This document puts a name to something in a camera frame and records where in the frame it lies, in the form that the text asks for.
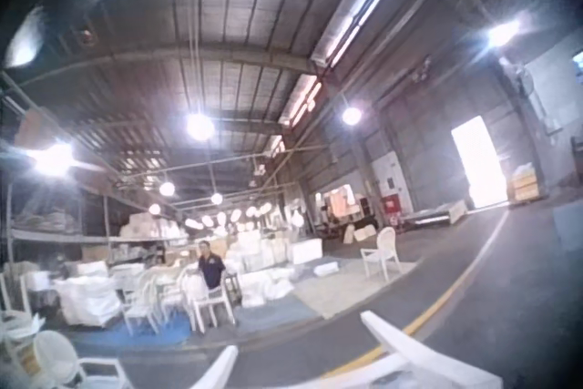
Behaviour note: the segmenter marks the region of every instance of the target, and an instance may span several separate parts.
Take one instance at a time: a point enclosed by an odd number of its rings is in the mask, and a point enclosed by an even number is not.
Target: dark shirt
[[[200,257],[199,269],[209,289],[220,286],[220,274],[225,270],[225,265],[218,255],[211,254],[208,259]]]

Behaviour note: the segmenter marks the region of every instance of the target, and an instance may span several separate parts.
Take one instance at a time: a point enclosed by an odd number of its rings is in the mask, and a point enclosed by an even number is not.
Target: bright doorway
[[[452,136],[470,183],[474,206],[480,209],[508,200],[506,179],[482,117],[452,129]]]

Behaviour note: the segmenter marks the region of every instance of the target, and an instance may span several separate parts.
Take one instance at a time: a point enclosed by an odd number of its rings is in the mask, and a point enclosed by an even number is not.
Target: concrete floor
[[[571,223],[560,232],[569,241],[559,238],[553,213],[563,214],[560,203],[512,210],[491,256],[427,345],[500,375],[505,388],[583,387],[583,234]],[[578,213],[583,221],[582,201]]]
[[[420,265],[388,291],[375,295],[329,321],[240,345],[229,387],[292,384],[312,379],[376,346],[360,322],[359,314],[372,310],[398,327],[405,327],[424,312],[471,263],[502,210],[468,217],[453,228],[418,230],[399,236],[398,250],[404,261]],[[188,388],[218,355],[220,349],[143,352],[121,356],[137,388],[168,385]]]

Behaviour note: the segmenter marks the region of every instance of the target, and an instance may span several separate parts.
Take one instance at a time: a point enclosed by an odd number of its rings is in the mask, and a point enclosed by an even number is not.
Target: light fixture
[[[176,187],[174,187],[174,184],[172,184],[170,181],[166,181],[162,183],[159,190],[160,195],[162,196],[172,196],[174,195]]]
[[[154,216],[158,216],[160,214],[160,212],[162,211],[162,209],[160,208],[160,206],[158,204],[152,204],[149,206],[149,214],[153,214]]]
[[[190,136],[197,141],[207,141],[215,133],[215,126],[204,114],[191,114],[187,125]]]
[[[195,230],[202,230],[204,228],[204,226],[200,222],[197,222],[194,219],[186,219],[184,221],[184,225]]]
[[[343,121],[346,125],[353,127],[354,125],[361,121],[362,115],[363,113],[361,112],[360,109],[355,107],[348,107],[347,109],[344,110]]]
[[[215,193],[210,197],[210,202],[215,205],[220,205],[222,203],[222,195],[220,193]]]
[[[303,216],[300,214],[299,211],[295,211],[292,215],[291,215],[291,225],[293,225],[296,228],[301,228],[303,227]]]
[[[239,209],[233,210],[233,212],[230,214],[230,221],[235,223],[237,220],[239,220],[239,218],[240,218],[240,210]]]
[[[514,20],[500,26],[496,26],[488,32],[490,47],[502,47],[518,34],[520,23]]]
[[[204,223],[209,228],[212,228],[215,226],[215,222],[212,221],[210,216],[203,216],[202,218],[200,218],[200,220],[202,220],[202,223]]]
[[[75,163],[73,151],[66,143],[57,143],[45,150],[28,153],[36,160],[36,170],[50,177],[62,177]]]
[[[219,223],[219,225],[220,225],[221,227],[224,227],[224,226],[225,226],[225,224],[227,223],[227,215],[226,215],[224,212],[222,212],[222,211],[221,211],[221,212],[220,212],[220,213],[217,215],[217,222]]]
[[[266,202],[261,206],[261,214],[267,214],[271,210],[271,203]]]

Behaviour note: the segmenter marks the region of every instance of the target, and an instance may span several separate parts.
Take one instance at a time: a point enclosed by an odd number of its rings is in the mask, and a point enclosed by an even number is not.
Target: man
[[[207,241],[200,243],[199,269],[202,271],[204,281],[207,283],[209,290],[220,286],[220,277],[225,270],[222,259],[210,251],[210,245]]]

